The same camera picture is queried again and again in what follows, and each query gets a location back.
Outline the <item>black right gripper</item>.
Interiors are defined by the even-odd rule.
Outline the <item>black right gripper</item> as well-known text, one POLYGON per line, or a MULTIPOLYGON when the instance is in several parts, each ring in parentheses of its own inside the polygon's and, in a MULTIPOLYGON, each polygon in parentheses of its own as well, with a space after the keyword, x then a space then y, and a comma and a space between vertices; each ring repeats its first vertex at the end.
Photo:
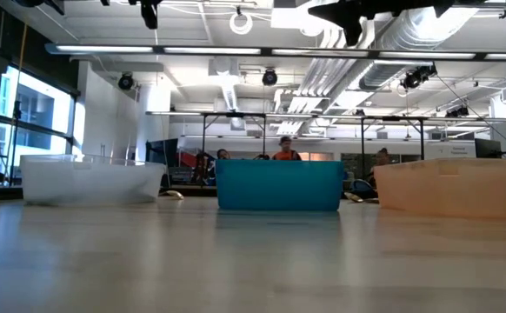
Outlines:
POLYGON ((313 17, 324 20, 338 20, 344 17, 343 26, 347 44, 356 45, 363 32, 360 18, 373 20, 376 14, 389 12, 393 17, 398 17, 404 10, 433 7, 437 17, 443 13, 443 0, 320 0, 308 8, 313 17))

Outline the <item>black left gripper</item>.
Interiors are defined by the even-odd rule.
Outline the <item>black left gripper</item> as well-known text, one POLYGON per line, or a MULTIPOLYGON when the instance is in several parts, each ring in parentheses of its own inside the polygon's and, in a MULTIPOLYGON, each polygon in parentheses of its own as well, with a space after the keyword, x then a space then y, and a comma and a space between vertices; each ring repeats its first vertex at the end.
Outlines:
POLYGON ((157 6, 160 0, 140 0, 141 16, 145 26, 150 30, 158 27, 157 6))

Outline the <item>clear plastic bin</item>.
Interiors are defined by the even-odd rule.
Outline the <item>clear plastic bin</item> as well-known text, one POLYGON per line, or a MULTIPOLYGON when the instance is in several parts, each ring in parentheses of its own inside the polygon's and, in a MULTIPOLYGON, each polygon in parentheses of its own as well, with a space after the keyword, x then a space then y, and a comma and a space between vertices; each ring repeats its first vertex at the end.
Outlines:
POLYGON ((23 200, 48 206, 151 203, 166 166, 91 155, 20 157, 23 200))

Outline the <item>teal plastic bin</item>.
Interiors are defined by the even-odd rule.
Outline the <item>teal plastic bin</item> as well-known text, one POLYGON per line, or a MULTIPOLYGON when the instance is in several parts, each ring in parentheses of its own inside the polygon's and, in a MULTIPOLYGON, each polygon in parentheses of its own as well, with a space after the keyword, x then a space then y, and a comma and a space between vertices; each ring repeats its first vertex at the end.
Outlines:
POLYGON ((218 160, 221 210, 336 211, 343 194, 338 161, 218 160))

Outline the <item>black monitor on arm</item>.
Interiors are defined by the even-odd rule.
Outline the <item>black monitor on arm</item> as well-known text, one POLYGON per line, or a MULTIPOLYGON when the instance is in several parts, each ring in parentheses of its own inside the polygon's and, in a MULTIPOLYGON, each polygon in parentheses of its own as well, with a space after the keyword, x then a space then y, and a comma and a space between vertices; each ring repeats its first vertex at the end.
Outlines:
POLYGON ((474 142, 477 158, 503 158, 506 156, 506 150, 502 150, 501 143, 498 141, 476 138, 474 142))

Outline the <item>white ceiling vent column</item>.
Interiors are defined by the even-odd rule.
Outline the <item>white ceiling vent column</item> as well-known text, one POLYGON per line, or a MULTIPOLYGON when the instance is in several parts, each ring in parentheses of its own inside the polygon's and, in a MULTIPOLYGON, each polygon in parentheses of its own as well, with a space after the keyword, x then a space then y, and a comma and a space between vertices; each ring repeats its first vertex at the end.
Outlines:
POLYGON ((209 60, 210 81, 221 88, 228 111, 237 111, 236 86, 241 82, 239 64, 234 57, 213 57, 209 60))

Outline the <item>dark background monitor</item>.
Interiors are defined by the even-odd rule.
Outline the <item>dark background monitor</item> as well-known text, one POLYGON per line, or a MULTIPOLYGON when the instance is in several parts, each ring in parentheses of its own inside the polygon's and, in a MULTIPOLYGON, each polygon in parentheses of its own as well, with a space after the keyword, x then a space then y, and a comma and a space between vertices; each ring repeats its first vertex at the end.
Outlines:
POLYGON ((145 161, 150 163, 161 163, 167 167, 177 166, 178 139, 166 139, 145 144, 145 161))

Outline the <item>red background object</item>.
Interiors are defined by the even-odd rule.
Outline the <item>red background object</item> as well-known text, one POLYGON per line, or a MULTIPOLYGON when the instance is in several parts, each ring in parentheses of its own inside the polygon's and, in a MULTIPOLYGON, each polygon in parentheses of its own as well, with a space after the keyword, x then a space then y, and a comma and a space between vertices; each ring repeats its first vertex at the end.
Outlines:
POLYGON ((195 168, 202 157, 200 150, 185 150, 178 151, 178 164, 180 167, 195 168))

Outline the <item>black ceiling track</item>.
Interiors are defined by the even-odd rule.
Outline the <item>black ceiling track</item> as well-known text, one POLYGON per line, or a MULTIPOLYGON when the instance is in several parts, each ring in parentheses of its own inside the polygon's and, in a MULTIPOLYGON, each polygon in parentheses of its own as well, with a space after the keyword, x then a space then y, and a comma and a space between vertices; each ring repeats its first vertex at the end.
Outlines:
POLYGON ((475 9, 474 18, 506 18, 506 2, 491 0, 455 0, 452 5, 458 9, 475 9))

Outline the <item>dark blue bag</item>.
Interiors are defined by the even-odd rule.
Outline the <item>dark blue bag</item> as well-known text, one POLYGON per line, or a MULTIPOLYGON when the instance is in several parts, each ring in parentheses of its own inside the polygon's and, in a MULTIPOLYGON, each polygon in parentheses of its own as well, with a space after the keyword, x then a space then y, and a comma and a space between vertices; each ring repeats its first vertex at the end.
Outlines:
POLYGON ((363 179, 356 179, 350 184, 349 192, 363 200, 377 199, 378 193, 373 186, 363 179))

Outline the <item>white sign panel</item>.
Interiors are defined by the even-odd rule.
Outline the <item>white sign panel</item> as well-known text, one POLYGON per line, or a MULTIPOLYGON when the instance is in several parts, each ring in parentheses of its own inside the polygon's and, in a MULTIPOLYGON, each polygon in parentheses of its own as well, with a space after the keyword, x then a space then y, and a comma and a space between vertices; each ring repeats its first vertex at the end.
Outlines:
POLYGON ((476 148, 473 143, 437 142, 426 143, 424 159, 446 158, 476 158, 476 148))

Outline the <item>thin black pole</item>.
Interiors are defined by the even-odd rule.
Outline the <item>thin black pole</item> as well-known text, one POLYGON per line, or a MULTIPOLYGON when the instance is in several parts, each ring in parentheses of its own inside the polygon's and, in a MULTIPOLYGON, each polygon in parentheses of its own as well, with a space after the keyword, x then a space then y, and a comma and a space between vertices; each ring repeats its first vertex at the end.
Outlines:
POLYGON ((10 162, 10 171, 9 171, 9 183, 10 185, 14 184, 15 178, 15 154, 17 151, 17 133, 18 133, 18 124, 19 118, 22 115, 22 111, 20 110, 20 101, 16 99, 14 101, 14 110, 12 115, 11 122, 11 135, 10 135, 10 147, 11 151, 11 162, 10 162))

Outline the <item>orange plastic bin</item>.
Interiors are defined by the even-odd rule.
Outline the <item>orange plastic bin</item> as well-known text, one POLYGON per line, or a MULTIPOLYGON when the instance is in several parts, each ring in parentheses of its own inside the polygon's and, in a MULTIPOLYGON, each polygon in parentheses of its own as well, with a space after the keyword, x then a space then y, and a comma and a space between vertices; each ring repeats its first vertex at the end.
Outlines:
POLYGON ((380 206, 426 216, 506 219, 506 159, 447 158, 378 166, 380 206))

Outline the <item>black background rig frame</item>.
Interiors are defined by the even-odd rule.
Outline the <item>black background rig frame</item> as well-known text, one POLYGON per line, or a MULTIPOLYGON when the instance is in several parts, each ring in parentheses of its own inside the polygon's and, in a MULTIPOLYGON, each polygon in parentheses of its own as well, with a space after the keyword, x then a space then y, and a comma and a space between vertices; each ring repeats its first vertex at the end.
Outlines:
POLYGON ((424 134, 423 134, 423 126, 424 122, 427 120, 427 117, 401 117, 401 116, 363 116, 360 117, 360 127, 361 127, 361 152, 362 152, 362 160, 365 160, 365 131, 369 129, 369 125, 365 125, 366 120, 371 121, 382 121, 382 122, 414 122, 417 121, 419 123, 418 126, 414 126, 415 130, 419 131, 420 134, 420 157, 422 160, 425 159, 425 151, 424 151, 424 134))
POLYGON ((263 142, 263 149, 262 149, 262 155, 266 156, 266 127, 267 127, 267 117, 268 115, 266 113, 254 113, 254 112, 240 112, 240 111, 223 111, 223 112, 200 112, 199 115, 203 118, 203 129, 202 129, 202 146, 201 151, 205 152, 206 147, 206 130, 209 128, 209 125, 207 124, 207 117, 213 116, 215 118, 218 117, 227 117, 227 118, 241 118, 244 119, 245 117, 250 117, 254 122, 256 121, 256 118, 262 118, 263 124, 260 126, 262 130, 263 136, 261 137, 263 142))

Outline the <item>black aluminium rig frame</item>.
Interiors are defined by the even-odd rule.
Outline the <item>black aluminium rig frame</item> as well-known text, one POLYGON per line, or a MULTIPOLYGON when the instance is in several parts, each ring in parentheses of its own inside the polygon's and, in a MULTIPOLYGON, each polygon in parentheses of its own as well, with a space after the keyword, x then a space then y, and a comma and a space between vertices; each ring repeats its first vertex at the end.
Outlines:
MULTIPOLYGON (((213 186, 175 185, 169 189, 160 189, 159 196, 167 196, 169 190, 174 190, 182 196, 217 197, 217 189, 213 186)), ((21 186, 0 187, 0 201, 23 200, 21 186)))

